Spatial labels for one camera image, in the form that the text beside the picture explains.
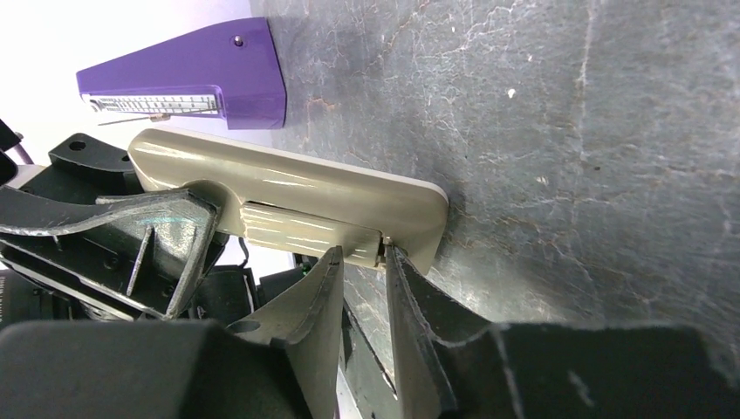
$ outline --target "purple plastic block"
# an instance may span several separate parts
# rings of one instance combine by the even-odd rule
[[[214,24],[86,68],[77,83],[91,96],[215,94],[218,114],[183,116],[221,117],[229,129],[276,129],[285,121],[285,85],[263,17]]]

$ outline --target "gray stone surface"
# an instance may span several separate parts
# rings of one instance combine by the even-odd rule
[[[252,2],[276,145],[443,187],[444,291],[496,321],[695,324],[740,365],[740,3]],[[383,282],[350,267],[346,297],[392,371]]]

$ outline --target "beige plastic handle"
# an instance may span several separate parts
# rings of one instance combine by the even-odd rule
[[[213,135],[150,128],[134,138],[128,154],[144,190],[191,186],[217,194],[220,231],[273,249],[321,256],[342,245],[347,263],[380,267],[382,240],[404,249],[427,273],[447,222],[447,196],[433,183]],[[245,216],[249,209],[272,211],[283,222],[265,229],[280,232],[255,230],[258,223]],[[325,228],[318,233],[322,229],[286,219],[320,221]],[[321,245],[297,248],[301,242],[288,237]],[[371,249],[374,254],[359,258]]]

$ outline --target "cable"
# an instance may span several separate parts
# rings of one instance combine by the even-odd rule
[[[239,237],[239,247],[241,247],[244,252],[244,261],[239,265],[239,267],[244,269],[244,266],[246,266],[250,261],[250,250],[247,249],[247,243],[244,241],[244,237]]]
[[[242,270],[242,279],[247,287],[247,301],[250,303],[250,310],[253,313],[257,309],[257,287],[254,285],[254,281],[250,279],[250,273],[246,269]]]

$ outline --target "dark gray tabletop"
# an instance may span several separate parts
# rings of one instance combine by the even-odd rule
[[[740,3],[252,10],[288,89],[277,147],[447,191],[444,291],[496,321],[695,324],[740,365]],[[348,267],[346,298],[392,373],[383,274]]]

